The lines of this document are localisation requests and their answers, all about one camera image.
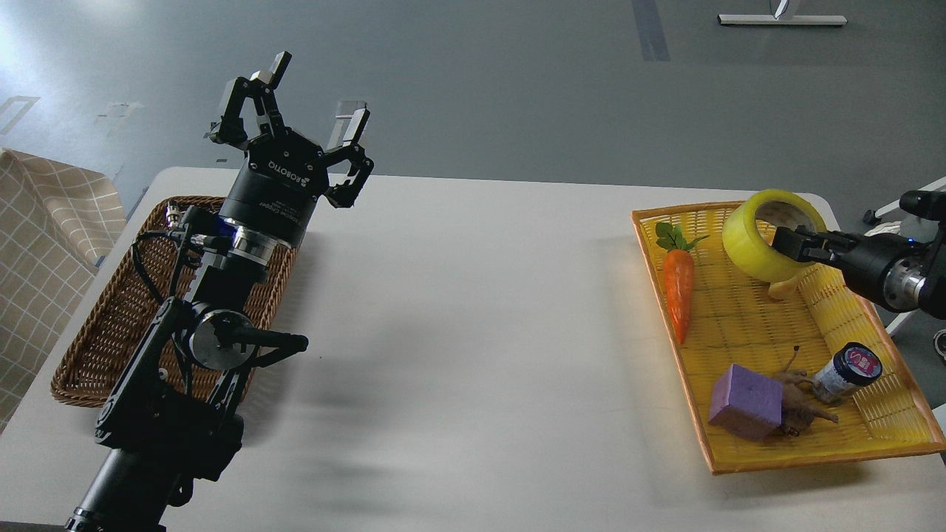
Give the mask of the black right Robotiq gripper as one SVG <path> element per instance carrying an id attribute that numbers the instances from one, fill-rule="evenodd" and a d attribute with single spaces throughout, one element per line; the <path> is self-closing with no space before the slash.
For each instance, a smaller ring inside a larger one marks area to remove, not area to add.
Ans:
<path id="1" fill-rule="evenodd" d="M 777 227 L 772 248 L 794 262 L 839 264 L 851 292 L 895 313 L 919 309 L 925 246 L 900 235 Z"/>

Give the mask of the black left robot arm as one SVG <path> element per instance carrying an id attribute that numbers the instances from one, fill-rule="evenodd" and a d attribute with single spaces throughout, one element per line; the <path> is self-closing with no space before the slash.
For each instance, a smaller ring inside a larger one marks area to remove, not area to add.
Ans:
<path id="1" fill-rule="evenodd" d="M 99 410 L 95 440 L 109 454 L 68 531 L 161 531 L 163 512 L 187 504 L 196 480 L 219 480 L 241 449 L 251 373 L 307 350 L 307 337 L 251 317 L 251 293 L 275 276 L 277 253 L 303 242 L 320 199 L 354 205 L 374 162 L 359 145 L 365 106 L 328 149 L 285 124 L 275 91 L 290 60 L 280 52 L 223 95 L 209 138 L 244 159 L 220 208 L 168 201 L 163 224 L 129 246 L 155 314 Z"/>

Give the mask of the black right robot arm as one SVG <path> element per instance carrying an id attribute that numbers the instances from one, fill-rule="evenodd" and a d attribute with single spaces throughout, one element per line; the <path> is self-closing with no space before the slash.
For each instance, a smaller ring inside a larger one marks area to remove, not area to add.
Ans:
<path id="1" fill-rule="evenodd" d="M 899 207 L 936 222 L 935 239 L 923 243 L 896 233 L 865 236 L 777 227 L 773 247 L 794 262 L 817 262 L 840 270 L 852 293 L 892 313 L 922 310 L 944 319 L 944 192 L 908 191 Z"/>

